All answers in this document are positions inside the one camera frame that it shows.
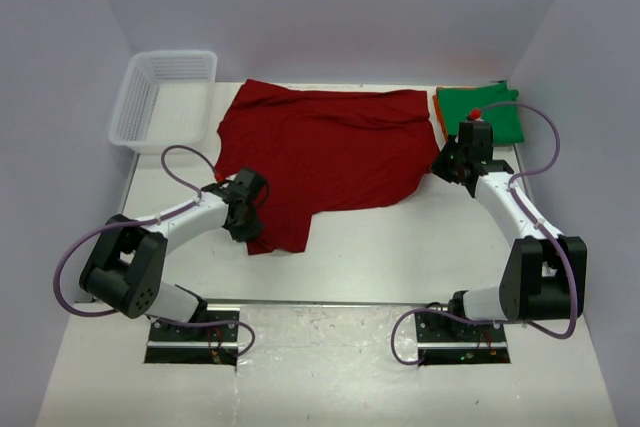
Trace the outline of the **red t shirt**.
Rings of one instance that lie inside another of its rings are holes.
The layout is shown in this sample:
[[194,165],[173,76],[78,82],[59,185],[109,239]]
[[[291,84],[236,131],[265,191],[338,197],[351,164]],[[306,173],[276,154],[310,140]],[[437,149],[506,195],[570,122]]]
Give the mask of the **red t shirt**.
[[291,90],[248,80],[217,134],[217,173],[266,178],[251,255],[301,253],[313,215],[394,205],[412,195],[439,153],[427,95],[418,90]]

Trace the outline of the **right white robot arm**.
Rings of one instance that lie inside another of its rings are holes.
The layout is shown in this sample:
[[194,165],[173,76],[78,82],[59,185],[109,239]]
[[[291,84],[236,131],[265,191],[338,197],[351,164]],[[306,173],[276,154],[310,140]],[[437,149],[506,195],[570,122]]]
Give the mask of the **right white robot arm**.
[[458,291],[448,303],[448,332],[467,340],[482,322],[535,323],[582,313],[587,247],[548,223],[504,160],[493,157],[489,123],[466,120],[448,137],[431,167],[442,180],[465,187],[492,216],[511,247],[497,285]]

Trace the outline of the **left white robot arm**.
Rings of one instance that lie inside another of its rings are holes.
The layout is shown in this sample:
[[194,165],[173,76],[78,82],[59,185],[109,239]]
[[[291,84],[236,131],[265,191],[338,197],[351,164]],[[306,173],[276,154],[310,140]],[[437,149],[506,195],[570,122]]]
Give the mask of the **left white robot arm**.
[[263,231],[257,203],[268,192],[263,176],[242,169],[233,179],[210,184],[196,199],[157,217],[112,217],[80,274],[80,288],[128,318],[167,320],[183,338],[198,339],[208,326],[204,300],[162,281],[165,259],[218,229],[239,243],[256,239]]

